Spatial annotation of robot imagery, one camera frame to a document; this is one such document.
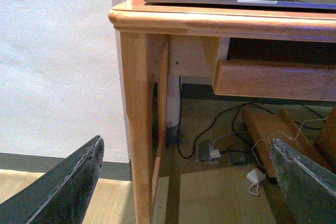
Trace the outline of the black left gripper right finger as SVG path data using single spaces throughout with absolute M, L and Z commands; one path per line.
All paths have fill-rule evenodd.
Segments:
M 335 174 L 278 139 L 270 157 L 296 221 L 335 223 Z

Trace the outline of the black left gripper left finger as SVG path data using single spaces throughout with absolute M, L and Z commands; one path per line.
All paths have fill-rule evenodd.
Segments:
M 103 156 L 104 141 L 97 135 L 1 203 L 1 223 L 82 223 Z

